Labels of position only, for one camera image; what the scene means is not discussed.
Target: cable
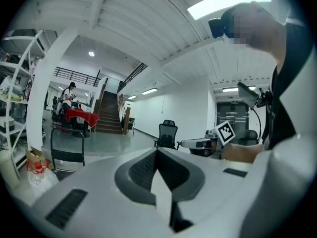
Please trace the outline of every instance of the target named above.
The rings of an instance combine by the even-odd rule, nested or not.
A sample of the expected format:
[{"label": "cable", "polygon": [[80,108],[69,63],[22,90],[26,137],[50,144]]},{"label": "cable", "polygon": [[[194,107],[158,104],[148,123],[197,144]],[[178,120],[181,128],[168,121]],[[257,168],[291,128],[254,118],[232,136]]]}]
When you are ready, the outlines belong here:
[{"label": "cable", "polygon": [[255,111],[255,109],[252,109],[253,111],[254,111],[254,113],[256,113],[256,115],[257,115],[257,117],[258,117],[258,119],[259,119],[259,123],[260,123],[260,132],[259,132],[259,138],[258,138],[258,143],[260,142],[260,139],[261,139],[261,120],[260,120],[260,118],[259,118],[259,116],[258,116],[258,113]]}]

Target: black railing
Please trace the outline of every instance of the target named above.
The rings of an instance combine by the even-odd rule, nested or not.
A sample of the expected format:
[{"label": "black railing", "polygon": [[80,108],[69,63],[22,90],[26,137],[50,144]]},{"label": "black railing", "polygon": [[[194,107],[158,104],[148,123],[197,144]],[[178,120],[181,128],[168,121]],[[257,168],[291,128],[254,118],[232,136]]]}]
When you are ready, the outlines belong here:
[{"label": "black railing", "polygon": [[73,70],[64,69],[60,67],[56,67],[53,76],[66,78],[72,81],[77,81],[83,84],[98,86],[100,78],[92,77],[80,72],[75,72]]},{"label": "black railing", "polygon": [[120,92],[126,85],[129,83],[136,75],[138,75],[140,72],[142,72],[146,67],[148,67],[146,64],[141,63],[126,79],[124,82],[120,81],[118,92]]}]

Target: vent slot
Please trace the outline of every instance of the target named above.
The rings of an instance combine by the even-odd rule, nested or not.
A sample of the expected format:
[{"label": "vent slot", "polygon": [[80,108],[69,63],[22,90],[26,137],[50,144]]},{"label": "vent slot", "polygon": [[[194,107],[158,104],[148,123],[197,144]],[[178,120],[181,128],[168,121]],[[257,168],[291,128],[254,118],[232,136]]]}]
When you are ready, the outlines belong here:
[{"label": "vent slot", "polygon": [[59,204],[47,215],[46,220],[54,226],[64,229],[78,206],[88,193],[81,189],[73,189]]}]

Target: red tablecloth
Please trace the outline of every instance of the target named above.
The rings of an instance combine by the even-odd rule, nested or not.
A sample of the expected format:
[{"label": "red tablecloth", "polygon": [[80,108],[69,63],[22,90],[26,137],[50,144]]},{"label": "red tablecloth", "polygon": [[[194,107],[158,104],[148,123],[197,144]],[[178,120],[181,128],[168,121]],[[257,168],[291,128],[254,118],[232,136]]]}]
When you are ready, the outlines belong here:
[{"label": "red tablecloth", "polygon": [[100,116],[98,114],[84,112],[75,109],[68,109],[66,112],[66,120],[69,122],[69,119],[72,117],[80,117],[86,120],[91,128],[94,127],[97,121],[100,119]]}]

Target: person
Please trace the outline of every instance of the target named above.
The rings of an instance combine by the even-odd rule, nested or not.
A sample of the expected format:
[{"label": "person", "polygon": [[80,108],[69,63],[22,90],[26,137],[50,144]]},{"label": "person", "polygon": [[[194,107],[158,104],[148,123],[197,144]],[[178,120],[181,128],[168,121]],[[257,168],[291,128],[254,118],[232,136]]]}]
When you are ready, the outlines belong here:
[{"label": "person", "polygon": [[54,98],[53,98],[53,109],[55,109],[56,104],[57,104],[57,97],[54,96]]},{"label": "person", "polygon": [[69,124],[66,120],[66,112],[71,108],[71,102],[75,98],[72,93],[72,90],[76,87],[75,82],[71,82],[69,86],[62,92],[63,98],[63,117],[62,117],[62,127],[69,127]]},{"label": "person", "polygon": [[262,144],[241,146],[227,144],[222,158],[252,163],[257,154],[272,149],[295,134],[294,126],[280,102],[280,96],[295,79],[313,48],[313,36],[302,14],[292,9],[286,23],[281,24],[257,2],[237,4],[221,17],[223,32],[235,43],[270,54],[276,61],[270,91],[273,95],[266,111]]}]

